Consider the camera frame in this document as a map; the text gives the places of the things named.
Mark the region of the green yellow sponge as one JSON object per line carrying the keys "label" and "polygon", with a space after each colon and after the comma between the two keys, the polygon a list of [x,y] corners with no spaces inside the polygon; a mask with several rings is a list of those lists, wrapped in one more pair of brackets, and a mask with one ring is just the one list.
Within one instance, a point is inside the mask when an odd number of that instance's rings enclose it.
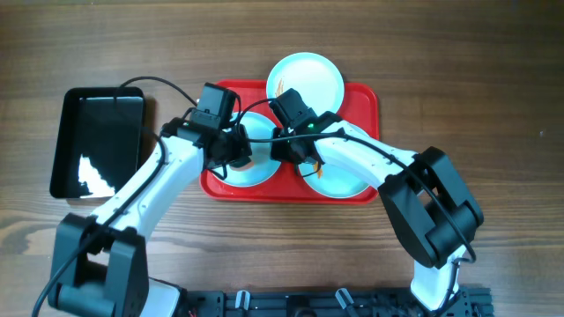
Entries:
{"label": "green yellow sponge", "polygon": [[230,168],[234,171],[244,171],[247,169],[250,169],[252,166],[254,165],[254,162],[252,160],[248,160],[245,162],[236,162],[230,165]]}

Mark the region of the light blue plate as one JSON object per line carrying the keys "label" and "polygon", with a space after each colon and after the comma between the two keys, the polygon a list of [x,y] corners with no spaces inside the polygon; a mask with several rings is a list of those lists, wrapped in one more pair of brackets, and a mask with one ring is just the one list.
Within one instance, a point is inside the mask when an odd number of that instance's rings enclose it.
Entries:
{"label": "light blue plate", "polygon": [[304,163],[297,166],[298,175],[318,194],[346,199],[361,194],[369,185],[343,168],[333,165]]}
{"label": "light blue plate", "polygon": [[[245,127],[249,138],[270,139],[273,130],[276,128],[274,122],[262,114],[248,112],[241,119],[241,125]],[[231,166],[227,167],[227,176],[224,183],[238,188],[253,187],[267,181],[277,172],[281,163],[271,159],[270,143],[251,143],[252,155],[251,162],[245,166],[244,170],[234,170]]]}
{"label": "light blue plate", "polygon": [[276,98],[294,89],[317,115],[337,113],[345,96],[344,79],[333,62],[322,55],[300,52],[279,61],[266,82],[266,96]]}

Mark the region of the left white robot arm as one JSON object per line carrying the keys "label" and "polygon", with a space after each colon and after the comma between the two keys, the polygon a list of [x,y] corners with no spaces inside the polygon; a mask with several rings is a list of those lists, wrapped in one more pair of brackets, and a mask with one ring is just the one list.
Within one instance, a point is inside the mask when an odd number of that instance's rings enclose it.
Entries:
{"label": "left white robot arm", "polygon": [[90,216],[70,213],[56,228],[41,305],[77,316],[176,316],[185,290],[148,275],[146,243],[176,197],[200,174],[251,155],[238,122],[209,126],[174,118],[150,158]]}

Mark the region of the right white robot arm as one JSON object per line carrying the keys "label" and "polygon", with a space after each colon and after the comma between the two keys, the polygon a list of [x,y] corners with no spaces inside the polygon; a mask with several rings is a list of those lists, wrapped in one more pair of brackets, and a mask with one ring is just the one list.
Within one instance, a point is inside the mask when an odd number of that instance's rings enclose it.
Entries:
{"label": "right white robot arm", "polygon": [[458,270],[473,263],[471,242],[484,215],[449,157],[379,142],[337,114],[279,114],[272,156],[336,166],[375,188],[398,241],[415,261],[411,292],[427,310],[448,307]]}

